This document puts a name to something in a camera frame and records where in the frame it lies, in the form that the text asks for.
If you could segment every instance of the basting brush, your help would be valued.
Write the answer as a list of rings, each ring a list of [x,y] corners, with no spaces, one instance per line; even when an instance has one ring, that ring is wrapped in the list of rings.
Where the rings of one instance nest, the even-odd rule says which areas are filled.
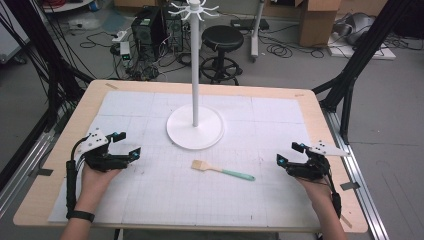
[[[222,169],[222,168],[218,168],[218,167],[214,167],[209,165],[209,163],[205,162],[205,161],[201,161],[201,160],[193,160],[193,163],[191,164],[191,168],[193,169],[197,169],[200,171],[206,171],[206,170],[214,170],[217,172],[221,172],[221,173],[225,173],[234,177],[239,177],[239,178],[243,178],[249,181],[255,181],[255,177],[248,175],[248,174],[244,174],[244,173],[239,173],[239,172],[233,172],[233,171],[229,171],[226,169]]]

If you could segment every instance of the electronic equipment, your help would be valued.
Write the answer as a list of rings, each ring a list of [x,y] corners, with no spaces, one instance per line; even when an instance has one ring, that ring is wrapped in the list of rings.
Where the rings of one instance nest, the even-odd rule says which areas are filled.
[[[178,12],[179,10],[175,7],[165,7],[163,9],[163,18],[165,20],[166,37],[168,38],[168,48],[174,51],[183,51],[183,31],[182,21],[179,14],[171,14],[169,12]]]
[[[346,42],[358,46],[365,34],[374,23],[374,18],[365,13],[346,14],[333,25],[333,31],[341,37],[346,37]]]
[[[156,61],[159,58],[159,46],[165,40],[160,8],[143,6],[131,24],[139,59]]]
[[[122,65],[124,65],[125,68],[131,67],[130,43],[121,42],[119,51],[122,58]]]
[[[251,31],[255,28],[255,19],[233,19],[230,20],[231,27],[238,30]],[[269,24],[265,19],[259,21],[260,30],[269,30]]]

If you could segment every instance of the cardboard box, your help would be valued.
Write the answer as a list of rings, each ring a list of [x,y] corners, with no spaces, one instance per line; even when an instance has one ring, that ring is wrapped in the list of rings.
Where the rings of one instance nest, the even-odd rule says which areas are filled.
[[[324,47],[331,35],[340,2],[341,0],[295,0],[294,6],[281,6],[267,0],[264,15],[299,18],[299,45]]]
[[[117,7],[159,6],[160,0],[114,0]]]

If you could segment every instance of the gray floor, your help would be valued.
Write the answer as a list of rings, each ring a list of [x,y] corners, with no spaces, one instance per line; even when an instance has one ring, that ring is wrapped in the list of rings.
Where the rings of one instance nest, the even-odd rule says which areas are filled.
[[[106,23],[113,14],[116,12],[105,8],[97,12],[96,17]],[[209,20],[207,24],[228,24],[230,19],[231,17],[223,16]],[[271,30],[292,24],[275,19],[268,22]],[[130,20],[125,19],[116,30],[123,30],[130,23]],[[75,36],[68,33],[66,39],[94,75],[105,78],[113,73],[109,49],[100,46],[82,49],[79,46],[81,42],[86,41],[87,35],[100,31],[102,29],[78,33]],[[284,41],[296,41],[296,34],[297,28],[294,27],[271,36]],[[110,42],[110,38],[104,36],[95,40],[107,44]],[[329,56],[326,50],[322,50],[323,58],[314,58],[309,53],[297,50],[293,50],[293,56],[290,58],[279,58],[268,53],[267,46],[260,44],[260,56],[252,63],[249,60],[250,39],[249,35],[246,35],[244,45],[228,54],[244,70],[238,78],[240,85],[311,89],[336,77],[348,62],[345,58]],[[390,239],[422,239],[424,51],[392,51],[396,55],[395,61],[372,60],[360,75],[353,96],[349,137]],[[201,55],[207,57],[211,54],[211,50],[203,48]],[[168,57],[163,60],[163,64],[172,59],[172,56]],[[179,63],[173,63],[159,70],[164,72],[180,66]],[[161,74],[157,81],[190,82],[190,76],[190,69],[184,68]],[[9,62],[0,66],[0,124],[3,128],[0,135],[0,169],[3,169],[46,108],[46,97],[31,64],[16,65]],[[0,220],[0,239],[58,238],[62,229],[24,228],[13,225],[13,215],[32,180],[28,179]],[[91,239],[105,239],[105,236],[112,238],[112,231],[94,229]],[[349,238],[365,240],[372,239],[372,236],[367,232],[349,234]],[[305,234],[281,234],[281,239],[313,237]]]

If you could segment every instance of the grid paper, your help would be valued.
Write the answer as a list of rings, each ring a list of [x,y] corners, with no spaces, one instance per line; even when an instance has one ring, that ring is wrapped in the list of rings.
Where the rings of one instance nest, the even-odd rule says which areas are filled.
[[[88,133],[96,128],[105,135],[126,132],[126,139],[110,144],[110,153],[127,154],[141,147],[141,158],[112,181],[96,211],[95,222],[319,227],[304,189],[276,164],[277,153],[291,161],[306,161],[305,155],[291,149],[292,142],[309,145],[296,100],[199,96],[199,104],[217,110],[225,125],[223,138],[199,151],[177,146],[166,132],[171,113],[190,103],[188,94],[107,94]],[[194,159],[253,175],[256,180],[191,169]],[[49,221],[65,222],[65,215],[66,179]]]

